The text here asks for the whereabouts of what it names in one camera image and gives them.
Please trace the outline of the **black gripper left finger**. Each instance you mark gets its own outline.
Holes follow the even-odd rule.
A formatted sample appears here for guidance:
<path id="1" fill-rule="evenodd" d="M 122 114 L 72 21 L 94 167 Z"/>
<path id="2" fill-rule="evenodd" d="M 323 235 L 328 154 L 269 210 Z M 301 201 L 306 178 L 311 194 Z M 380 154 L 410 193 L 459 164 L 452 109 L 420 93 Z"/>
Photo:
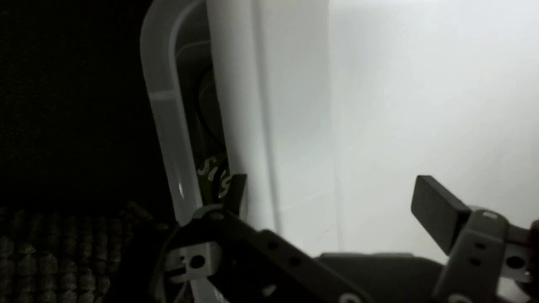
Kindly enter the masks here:
<path id="1" fill-rule="evenodd" d="M 220 205 L 174 228 L 161 260 L 185 267 L 183 282 L 206 280 L 228 303 L 373 303 L 360 287 L 238 218 L 245 176 L 233 176 Z"/>

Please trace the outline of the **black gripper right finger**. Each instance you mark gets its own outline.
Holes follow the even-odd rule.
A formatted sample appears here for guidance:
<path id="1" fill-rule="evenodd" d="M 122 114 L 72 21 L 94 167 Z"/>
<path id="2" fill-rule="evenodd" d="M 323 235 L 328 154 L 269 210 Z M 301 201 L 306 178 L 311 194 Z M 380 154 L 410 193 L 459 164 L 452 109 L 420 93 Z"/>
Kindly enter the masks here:
<path id="1" fill-rule="evenodd" d="M 430 176 L 417 176 L 410 213 L 447 257 L 432 303 L 511 303 L 500 297 L 498 280 L 508 279 L 539 302 L 539 226 L 513 226 L 498 213 L 469 208 Z"/>

